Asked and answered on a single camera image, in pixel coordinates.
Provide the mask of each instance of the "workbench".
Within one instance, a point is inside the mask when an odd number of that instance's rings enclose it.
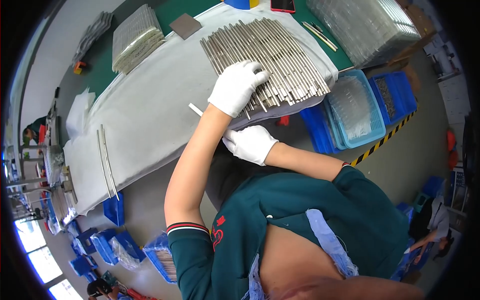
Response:
[[[75,96],[84,91],[87,87],[90,87],[90,93],[94,92],[98,97],[107,86],[117,76],[112,71],[112,40],[113,32],[115,29],[135,10],[141,5],[148,4],[155,10],[156,16],[160,23],[160,27],[164,35],[167,35],[172,30],[169,26],[175,19],[184,13],[194,17],[205,10],[220,3],[219,0],[126,0],[115,11],[113,11],[113,19],[111,27],[106,31],[89,49],[82,61],[87,63],[80,75],[73,73],[72,69],[68,69],[65,73],[59,87],[59,97],[57,99],[57,113],[60,117],[59,121],[59,140],[60,145],[63,147],[68,141],[68,134],[65,128],[65,121],[72,106]],[[302,21],[315,22],[324,30],[324,34],[332,40],[338,47],[339,44],[325,30],[325,27],[318,21],[308,10],[305,0],[295,1],[296,13],[293,14],[293,18],[301,23]],[[342,48],[336,52],[333,52],[325,43],[318,39],[315,35],[310,33],[317,39],[319,45],[332,60],[338,70],[352,67],[348,56],[345,54]]]

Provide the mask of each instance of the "pile of metal rods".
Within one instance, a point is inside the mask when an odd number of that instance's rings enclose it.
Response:
[[[168,252],[168,250],[155,250],[155,254],[170,280],[177,281],[177,269],[173,263],[172,255]]]
[[[325,80],[297,41],[277,20],[263,18],[244,24],[228,24],[200,41],[216,73],[243,60],[257,61],[271,73],[270,79],[257,87],[243,110],[261,107],[264,112],[282,102],[294,105],[312,96],[330,92]]]

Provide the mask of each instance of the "cardboard box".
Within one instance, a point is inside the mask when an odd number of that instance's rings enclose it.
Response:
[[[405,48],[394,59],[389,61],[388,65],[392,65],[400,60],[409,58],[413,55],[413,53],[423,49],[423,47],[432,41],[433,36],[437,33],[433,23],[417,5],[409,5],[408,8],[405,9],[405,13],[409,16],[420,33],[421,40],[412,46]]]
[[[405,75],[407,75],[407,79],[410,83],[410,87],[412,88],[412,92],[418,92],[421,89],[421,84],[417,72],[415,72],[415,70],[410,64],[403,67],[402,71],[405,72]]]
[[[400,6],[402,8],[407,8],[411,3],[412,0],[396,0],[398,4],[400,4]]]

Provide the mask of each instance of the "window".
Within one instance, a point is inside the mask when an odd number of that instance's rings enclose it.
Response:
[[[67,279],[48,289],[57,300],[82,300],[80,295],[72,288]]]
[[[33,251],[47,244],[37,221],[16,220],[15,226],[25,252]]]
[[[53,258],[48,247],[43,247],[28,254],[28,258],[36,269],[38,276],[47,283],[62,275],[59,265]]]

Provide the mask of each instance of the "white cloth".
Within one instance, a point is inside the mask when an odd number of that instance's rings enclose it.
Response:
[[[432,201],[432,216],[427,229],[430,229],[430,231],[437,230],[435,241],[440,241],[441,238],[446,237],[450,229],[448,210],[443,203],[443,196],[438,196]]]
[[[78,199],[74,205],[77,213],[86,215],[108,198],[96,142],[100,124],[105,128],[117,190],[179,157],[199,121],[188,104],[205,110],[217,80],[200,39],[226,24],[263,17],[279,20],[299,41],[329,86],[333,86],[338,70],[290,14],[272,12],[267,0],[248,11],[220,3],[195,17],[202,28],[188,39],[169,34],[167,42],[132,72],[117,76],[94,103],[83,134],[67,142],[63,151]],[[320,101],[320,97],[313,97],[299,104],[313,106]],[[303,108],[297,104],[283,105],[270,109],[270,114],[255,114],[252,121],[296,113]],[[235,118],[230,128],[245,127],[245,120]]]

